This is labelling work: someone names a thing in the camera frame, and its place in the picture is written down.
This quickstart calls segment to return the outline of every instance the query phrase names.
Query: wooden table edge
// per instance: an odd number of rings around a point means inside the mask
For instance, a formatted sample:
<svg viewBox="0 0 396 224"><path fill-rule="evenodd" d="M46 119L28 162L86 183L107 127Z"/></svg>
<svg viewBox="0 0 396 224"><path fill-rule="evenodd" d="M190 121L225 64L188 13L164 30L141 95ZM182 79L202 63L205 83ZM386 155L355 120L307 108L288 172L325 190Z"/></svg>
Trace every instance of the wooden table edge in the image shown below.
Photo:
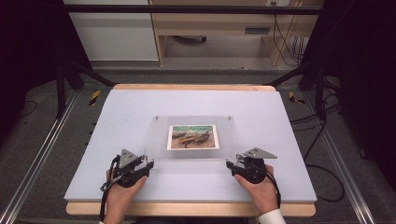
<svg viewBox="0 0 396 224"><path fill-rule="evenodd" d="M276 91L273 86L190 85L190 84L117 84L113 90L185 90L185 91Z"/></svg>
<svg viewBox="0 0 396 224"><path fill-rule="evenodd" d="M312 217L314 203L282 203L284 217ZM73 216L98 215L100 202L68 202L66 212ZM135 217L257 217L253 203L131 203L127 216Z"/></svg>

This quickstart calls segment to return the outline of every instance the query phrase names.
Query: white cabinet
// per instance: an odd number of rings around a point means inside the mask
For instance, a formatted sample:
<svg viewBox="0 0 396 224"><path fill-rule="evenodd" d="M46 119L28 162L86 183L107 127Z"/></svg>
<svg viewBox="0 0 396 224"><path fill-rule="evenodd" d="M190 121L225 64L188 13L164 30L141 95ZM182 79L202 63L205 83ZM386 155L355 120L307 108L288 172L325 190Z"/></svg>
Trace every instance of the white cabinet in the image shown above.
<svg viewBox="0 0 396 224"><path fill-rule="evenodd" d="M147 5L146 0L64 0L79 5ZM90 61L158 61L148 13L70 13Z"/></svg>

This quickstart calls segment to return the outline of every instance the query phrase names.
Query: printed photo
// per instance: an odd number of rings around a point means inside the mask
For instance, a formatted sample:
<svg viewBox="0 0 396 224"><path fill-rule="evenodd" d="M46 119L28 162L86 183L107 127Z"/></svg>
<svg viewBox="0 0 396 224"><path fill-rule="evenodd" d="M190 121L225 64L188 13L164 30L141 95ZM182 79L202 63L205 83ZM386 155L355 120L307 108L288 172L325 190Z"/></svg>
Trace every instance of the printed photo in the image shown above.
<svg viewBox="0 0 396 224"><path fill-rule="evenodd" d="M177 125L169 127L168 150L217 149L215 125Z"/></svg>

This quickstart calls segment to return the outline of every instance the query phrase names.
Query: metal rod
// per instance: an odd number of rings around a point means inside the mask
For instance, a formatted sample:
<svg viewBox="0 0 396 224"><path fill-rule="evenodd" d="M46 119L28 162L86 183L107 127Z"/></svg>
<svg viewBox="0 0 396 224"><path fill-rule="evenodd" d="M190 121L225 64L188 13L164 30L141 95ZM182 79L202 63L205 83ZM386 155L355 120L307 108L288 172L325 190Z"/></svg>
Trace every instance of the metal rod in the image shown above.
<svg viewBox="0 0 396 224"><path fill-rule="evenodd" d="M233 6L146 6L146 5L64 5L42 6L67 12L85 13L199 13L199 14L271 14L324 15L341 13L339 9L322 7L233 7Z"/></svg>

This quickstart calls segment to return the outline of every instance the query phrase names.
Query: hand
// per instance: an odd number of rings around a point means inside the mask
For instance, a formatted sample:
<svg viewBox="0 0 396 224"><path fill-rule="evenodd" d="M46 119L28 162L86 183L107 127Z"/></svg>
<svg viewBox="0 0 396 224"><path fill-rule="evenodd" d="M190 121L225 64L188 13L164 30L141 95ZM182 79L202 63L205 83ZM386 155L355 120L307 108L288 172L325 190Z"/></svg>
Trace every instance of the hand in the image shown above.
<svg viewBox="0 0 396 224"><path fill-rule="evenodd" d="M265 165L265 167L268 172L272 175L274 174L274 168L272 166ZM235 175L234 177L239 185L250 194L260 215L277 209L276 189L268 177L259 184L252 184L241 175Z"/></svg>
<svg viewBox="0 0 396 224"><path fill-rule="evenodd" d="M129 188L124 188L118 184L111 187L106 200L106 215L103 220L105 224L120 224L123 221L132 198L142 189L147 178L146 175L143 176Z"/></svg>

